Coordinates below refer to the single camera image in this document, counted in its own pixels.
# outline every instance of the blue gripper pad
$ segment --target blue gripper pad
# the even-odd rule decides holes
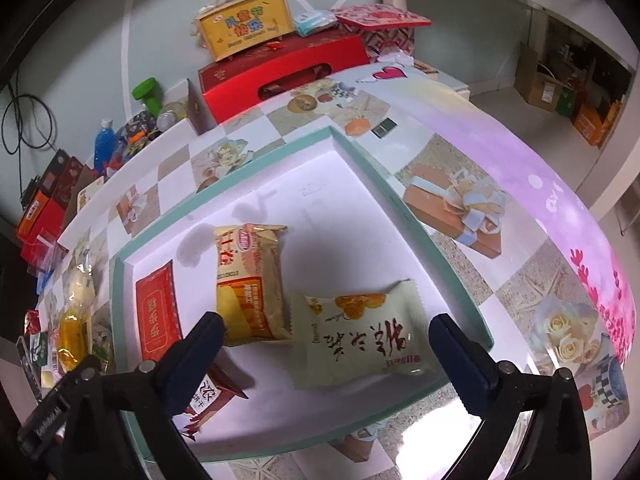
[[[466,410],[484,416],[498,390],[495,361],[464,335],[449,314],[438,314],[431,320],[429,343]]]
[[[225,324],[206,312],[187,337],[176,341],[158,361],[154,390],[167,415],[182,413],[209,371],[225,338]]]

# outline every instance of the pink patterned box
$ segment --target pink patterned box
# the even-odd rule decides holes
[[[340,28],[359,34],[370,62],[397,46],[409,56],[415,50],[415,27],[431,25],[431,20],[387,4],[365,4],[333,9]]]

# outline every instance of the bottle of blue liquid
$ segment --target bottle of blue liquid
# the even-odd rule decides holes
[[[118,137],[111,128],[112,123],[111,119],[103,119],[102,129],[95,136],[94,170],[98,174],[104,173],[104,168],[111,160],[118,143]]]

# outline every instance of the pink box lid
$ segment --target pink box lid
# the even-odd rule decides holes
[[[340,23],[363,30],[431,25],[429,18],[387,4],[354,5],[333,9],[332,12]]]

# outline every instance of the light blue wall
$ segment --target light blue wall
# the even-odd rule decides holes
[[[415,57],[464,81],[515,75],[520,42],[529,37],[530,7],[516,0],[407,0],[431,18],[416,30]]]
[[[80,160],[93,153],[100,119],[112,118],[114,126],[126,120],[125,100],[135,112],[140,106],[130,88],[153,75],[164,88],[189,77],[199,86],[199,68],[211,62],[206,49],[190,36],[191,20],[200,7],[215,0],[133,0],[129,28],[129,55],[121,63],[122,23],[125,0],[78,0],[49,28],[20,68],[20,90],[42,98],[55,113],[57,146]],[[329,8],[337,0],[306,0],[315,8]],[[380,0],[347,0],[346,4]],[[289,0],[293,14],[302,12]],[[122,71],[129,77],[123,90]],[[0,94],[0,113],[8,91]],[[5,122],[8,144],[15,144],[15,129]],[[22,176],[41,173],[51,152],[23,150]],[[0,216],[16,223],[19,205],[18,160],[0,148]]]

